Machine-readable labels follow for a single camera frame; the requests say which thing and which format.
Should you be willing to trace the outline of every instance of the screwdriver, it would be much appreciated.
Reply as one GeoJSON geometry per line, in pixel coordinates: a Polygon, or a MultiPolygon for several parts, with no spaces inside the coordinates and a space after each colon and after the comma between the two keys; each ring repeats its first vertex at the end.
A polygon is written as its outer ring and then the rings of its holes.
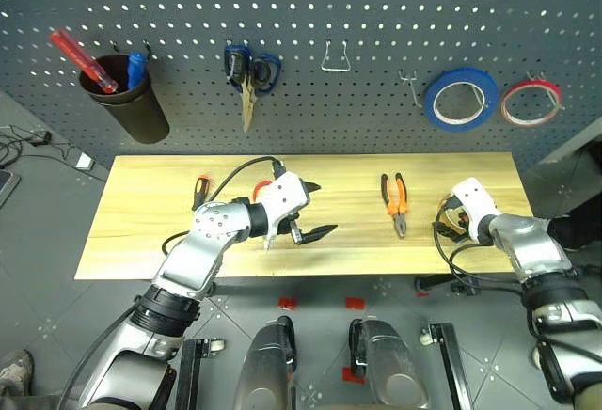
{"type": "Polygon", "coordinates": [[[119,87],[104,71],[96,60],[89,56],[69,35],[65,29],[57,29],[50,35],[50,40],[62,51],[71,61],[83,71],[88,78],[94,81],[103,90],[104,93],[115,93],[119,87]]]}

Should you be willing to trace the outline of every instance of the robotic arm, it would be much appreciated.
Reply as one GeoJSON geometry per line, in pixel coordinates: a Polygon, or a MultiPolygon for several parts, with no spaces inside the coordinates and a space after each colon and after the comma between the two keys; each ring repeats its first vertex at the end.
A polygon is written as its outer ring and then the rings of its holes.
{"type": "Polygon", "coordinates": [[[463,207],[470,238],[494,244],[510,258],[551,396],[577,409],[602,408],[602,311],[547,234],[547,221],[502,214],[474,178],[457,184],[452,194],[445,207],[463,207]]]}
{"type": "MultiPolygon", "coordinates": [[[[284,171],[282,164],[275,176],[255,204],[239,198],[231,203],[209,202],[196,210],[190,232],[169,252],[104,351],[82,393],[81,407],[109,403],[140,410],[165,408],[176,378],[167,361],[176,355],[184,331],[198,317],[199,302],[210,291],[224,252],[258,236],[265,237],[269,248],[283,233],[291,233],[296,244],[306,244],[336,227],[303,234],[295,219],[309,205],[309,192],[320,187],[284,171]]],[[[223,349],[223,341],[211,348],[223,349]]]]}

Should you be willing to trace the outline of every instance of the blue tape roll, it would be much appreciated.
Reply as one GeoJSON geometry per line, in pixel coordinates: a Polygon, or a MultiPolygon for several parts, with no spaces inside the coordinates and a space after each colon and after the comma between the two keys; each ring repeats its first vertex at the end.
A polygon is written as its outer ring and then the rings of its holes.
{"type": "Polygon", "coordinates": [[[426,90],[424,111],[426,117],[436,127],[445,131],[463,133],[483,125],[498,107],[498,99],[498,85],[491,76],[472,67],[462,67],[446,71],[434,80],[426,90]],[[483,109],[468,118],[454,119],[443,116],[436,108],[437,96],[445,88],[455,84],[471,84],[480,90],[484,98],[483,109]]]}

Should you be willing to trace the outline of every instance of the red floor marker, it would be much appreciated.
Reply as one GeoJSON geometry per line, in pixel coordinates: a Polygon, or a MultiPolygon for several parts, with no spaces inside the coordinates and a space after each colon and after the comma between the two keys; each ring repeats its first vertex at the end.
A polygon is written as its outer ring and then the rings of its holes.
{"type": "Polygon", "coordinates": [[[347,297],[345,299],[347,309],[366,309],[366,302],[359,297],[347,297]]]}
{"type": "Polygon", "coordinates": [[[348,366],[342,367],[342,381],[343,382],[351,382],[352,384],[360,384],[360,385],[364,385],[366,383],[366,379],[361,378],[361,377],[355,377],[351,373],[351,368],[349,368],[348,366]]]}
{"type": "Polygon", "coordinates": [[[297,299],[289,299],[288,297],[280,297],[278,299],[278,307],[295,311],[297,309],[297,299]]]}

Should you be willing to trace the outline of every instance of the shoe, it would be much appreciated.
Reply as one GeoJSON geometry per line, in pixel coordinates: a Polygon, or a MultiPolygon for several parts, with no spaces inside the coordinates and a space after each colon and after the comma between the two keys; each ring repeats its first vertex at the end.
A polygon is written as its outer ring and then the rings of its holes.
{"type": "Polygon", "coordinates": [[[12,382],[20,396],[31,396],[34,359],[27,351],[13,351],[0,360],[0,380],[12,382]]]}

